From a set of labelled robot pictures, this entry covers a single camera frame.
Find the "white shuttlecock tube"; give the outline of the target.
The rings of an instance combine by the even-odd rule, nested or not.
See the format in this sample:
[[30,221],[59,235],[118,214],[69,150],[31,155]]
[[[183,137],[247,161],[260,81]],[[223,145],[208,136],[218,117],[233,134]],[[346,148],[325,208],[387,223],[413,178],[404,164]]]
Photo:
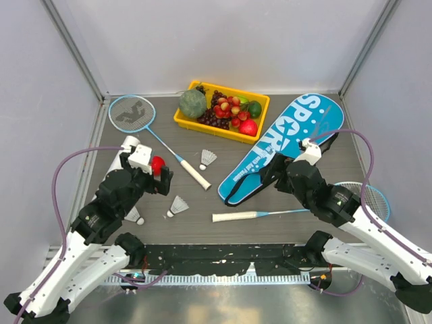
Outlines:
[[138,144],[140,144],[139,139],[137,139],[136,137],[133,136],[126,136],[125,140],[123,141],[123,143],[121,144],[121,149],[118,150],[118,152],[116,153],[116,156],[114,157],[108,171],[106,172],[103,180],[105,180],[106,176],[111,172],[114,171],[116,169],[121,169],[122,165],[121,165],[121,161],[120,161],[120,155],[122,153],[131,153],[132,147],[133,146],[137,146]]

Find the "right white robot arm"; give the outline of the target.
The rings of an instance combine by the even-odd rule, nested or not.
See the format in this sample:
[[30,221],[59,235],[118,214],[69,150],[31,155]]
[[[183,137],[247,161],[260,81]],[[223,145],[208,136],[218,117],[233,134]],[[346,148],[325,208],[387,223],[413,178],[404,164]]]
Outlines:
[[274,183],[280,192],[292,194],[319,220],[347,232],[373,249],[342,251],[333,237],[305,250],[306,260],[349,267],[381,283],[414,311],[431,312],[431,253],[420,248],[380,217],[365,200],[349,189],[328,184],[316,164],[321,153],[301,153],[292,159],[280,153],[259,171],[262,184]]

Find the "white shuttlecock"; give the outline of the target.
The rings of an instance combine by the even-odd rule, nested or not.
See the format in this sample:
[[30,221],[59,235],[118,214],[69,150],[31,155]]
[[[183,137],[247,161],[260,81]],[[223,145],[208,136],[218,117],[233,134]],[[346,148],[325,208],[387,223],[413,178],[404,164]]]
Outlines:
[[199,169],[204,171],[212,162],[217,159],[217,155],[207,149],[203,149],[200,158]]
[[144,219],[140,216],[136,207],[133,207],[130,212],[124,217],[126,221],[131,221],[137,225],[143,225]]
[[176,196],[167,211],[167,216],[171,218],[178,213],[186,211],[187,209],[189,209],[187,202],[180,196]]

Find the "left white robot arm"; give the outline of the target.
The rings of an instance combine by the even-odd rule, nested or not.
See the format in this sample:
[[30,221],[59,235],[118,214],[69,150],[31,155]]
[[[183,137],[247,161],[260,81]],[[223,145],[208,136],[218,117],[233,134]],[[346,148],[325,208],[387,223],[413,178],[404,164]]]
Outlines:
[[111,274],[146,260],[146,248],[134,235],[117,237],[106,253],[87,268],[83,264],[121,226],[144,193],[168,195],[172,171],[162,167],[153,175],[152,150],[141,144],[123,150],[119,169],[110,171],[99,184],[95,199],[82,207],[63,244],[49,265],[22,292],[4,301],[16,316],[15,323],[66,323],[77,306]]

